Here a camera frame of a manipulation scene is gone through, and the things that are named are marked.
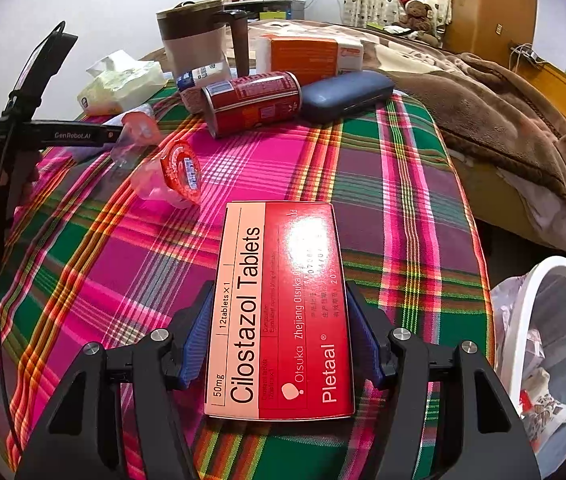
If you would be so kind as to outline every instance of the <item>bed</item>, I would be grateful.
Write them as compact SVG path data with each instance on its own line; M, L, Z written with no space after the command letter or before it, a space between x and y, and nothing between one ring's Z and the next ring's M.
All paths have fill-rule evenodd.
M386 73L432 114L473 215L566 252L566 75L542 64L522 66L521 77L473 54L328 23L252 23L250 44L285 30L359 38L364 68Z

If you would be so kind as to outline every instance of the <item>plaid tablecloth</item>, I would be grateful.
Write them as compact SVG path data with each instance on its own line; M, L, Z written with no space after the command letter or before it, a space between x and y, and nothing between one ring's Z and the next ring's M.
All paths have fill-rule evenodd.
M153 102L173 93L164 89ZM143 202L130 171L107 153L75 163L49 150L28 208L18 212L0 275L10 408L26 445L81 346L136 342L165 326L215 277L225 204L333 203L345 276L392 321L425 341L476 341L493 358L486 267L476 227L427 110L395 94L325 128L281 123L214 140L182 105L162 120L202 164L202 206ZM175 394L202 479L356 479L383 393L356 380L356 415L329 422L255 424L202 416L203 381ZM438 397L430 385L417 477L429 473ZM131 388L123 388L126 455L142 478ZM0 454L18 455L0 405Z

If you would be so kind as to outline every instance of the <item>white trash can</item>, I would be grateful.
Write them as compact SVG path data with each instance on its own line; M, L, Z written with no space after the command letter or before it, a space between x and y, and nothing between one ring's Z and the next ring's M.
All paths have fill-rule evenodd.
M511 280L522 281L522 285L517 293L511 293L513 309L502 346L500 379L512 403L518 406L531 325L541 334L545 354L541 366L550 373L550 393L566 404L566 258L552 256L535 266L524 280L505 280L492 290L493 297L502 299L503 290L514 290ZM541 447L536 458L542 478L560 467L566 459L566 424Z

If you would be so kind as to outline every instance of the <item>red can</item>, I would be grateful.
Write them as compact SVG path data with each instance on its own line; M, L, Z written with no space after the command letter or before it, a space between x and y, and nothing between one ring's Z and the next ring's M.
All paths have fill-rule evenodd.
M221 81L202 92L205 120L215 138L291 119L301 108L301 87L290 72Z

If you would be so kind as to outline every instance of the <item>red medicine box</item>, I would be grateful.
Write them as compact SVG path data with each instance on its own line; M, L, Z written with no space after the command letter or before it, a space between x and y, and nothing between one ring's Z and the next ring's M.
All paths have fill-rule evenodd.
M205 413L245 420L352 415L344 285L331 204L228 203Z

